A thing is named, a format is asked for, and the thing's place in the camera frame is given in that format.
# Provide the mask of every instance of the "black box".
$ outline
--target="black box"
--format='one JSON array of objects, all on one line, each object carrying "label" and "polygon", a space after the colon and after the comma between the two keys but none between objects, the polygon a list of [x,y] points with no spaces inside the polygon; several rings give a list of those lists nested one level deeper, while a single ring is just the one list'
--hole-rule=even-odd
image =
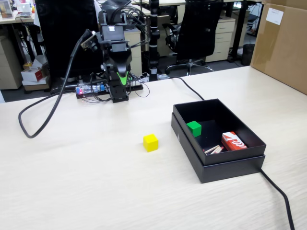
[{"label": "black box", "polygon": [[[201,136],[193,137],[186,125],[191,121],[201,124]],[[174,105],[172,128],[202,183],[258,173],[262,167],[266,144],[218,99]],[[222,134],[230,131],[248,148],[224,148],[208,156],[203,152],[223,146]]]}]

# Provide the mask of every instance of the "desk leg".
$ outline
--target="desk leg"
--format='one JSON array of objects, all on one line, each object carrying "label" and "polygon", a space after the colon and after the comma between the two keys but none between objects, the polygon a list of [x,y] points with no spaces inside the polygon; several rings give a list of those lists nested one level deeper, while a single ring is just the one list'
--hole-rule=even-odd
[{"label": "desk leg", "polygon": [[42,55],[43,54],[42,48],[40,47],[40,44],[38,43],[37,40],[37,32],[40,31],[39,27],[36,25],[30,25],[29,30],[37,55]]},{"label": "desk leg", "polygon": [[236,35],[235,35],[234,45],[233,45],[233,48],[232,48],[232,51],[231,51],[232,58],[228,59],[228,61],[230,61],[230,62],[234,62],[237,58],[237,53],[238,53],[238,48],[239,48],[239,44],[240,44],[242,29],[243,29],[243,25],[244,25],[244,18],[245,18],[247,8],[248,8],[247,0],[244,0],[241,3],[241,9],[240,9],[239,18],[238,18],[237,27],[236,27]]},{"label": "desk leg", "polygon": [[149,69],[150,77],[149,81],[158,80],[158,39],[160,38],[160,32],[158,30],[158,7],[159,0],[151,0],[150,2],[150,34],[151,40],[149,42]]},{"label": "desk leg", "polygon": [[228,2],[225,14],[226,17],[231,18],[233,8],[234,8],[234,2]]}]

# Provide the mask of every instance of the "black office chair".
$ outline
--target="black office chair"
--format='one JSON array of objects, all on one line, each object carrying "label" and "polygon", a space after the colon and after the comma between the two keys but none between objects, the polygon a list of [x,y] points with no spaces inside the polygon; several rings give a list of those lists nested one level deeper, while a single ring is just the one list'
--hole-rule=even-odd
[{"label": "black office chair", "polygon": [[[168,66],[165,70],[166,74],[174,69],[187,68],[188,76],[193,66],[213,71],[200,58],[214,53],[215,30],[223,3],[223,0],[186,0],[186,11],[182,23],[177,25],[163,24],[166,32],[166,44],[177,53],[177,63],[179,63]],[[170,35],[167,33],[167,28],[172,31]]]},{"label": "black office chair", "polygon": [[[71,52],[86,29],[98,31],[94,0],[36,0],[51,78],[64,77]],[[101,72],[101,52],[79,48],[70,77]]]}]

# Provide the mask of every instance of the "drawer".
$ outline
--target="drawer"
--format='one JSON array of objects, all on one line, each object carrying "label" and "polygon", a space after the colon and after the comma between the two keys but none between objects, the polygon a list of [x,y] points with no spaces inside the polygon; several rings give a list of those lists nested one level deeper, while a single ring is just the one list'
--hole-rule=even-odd
[{"label": "drawer", "polygon": [[218,42],[230,42],[232,34],[233,34],[232,32],[216,34],[215,35],[215,43],[218,43]]},{"label": "drawer", "polygon": [[230,41],[215,43],[214,53],[206,57],[206,62],[226,60],[228,58],[229,47]]},{"label": "drawer", "polygon": [[135,74],[135,76],[140,76],[142,74],[142,58],[134,57],[132,58],[131,65],[131,73]]},{"label": "drawer", "polygon": [[[125,39],[128,42],[129,46],[137,44],[141,41],[141,34],[129,34],[125,33]],[[131,49],[132,58],[141,57],[141,46],[135,47]]]},{"label": "drawer", "polygon": [[5,54],[0,54],[0,67],[10,66]]},{"label": "drawer", "polygon": [[218,23],[216,27],[216,34],[233,32],[235,28],[235,22]]}]

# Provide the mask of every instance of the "yellow cube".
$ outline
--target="yellow cube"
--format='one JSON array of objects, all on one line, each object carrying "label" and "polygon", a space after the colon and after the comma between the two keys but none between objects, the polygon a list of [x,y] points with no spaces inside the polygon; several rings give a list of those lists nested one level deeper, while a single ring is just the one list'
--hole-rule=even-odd
[{"label": "yellow cube", "polygon": [[143,145],[147,152],[155,151],[158,149],[158,138],[154,134],[143,137]]}]

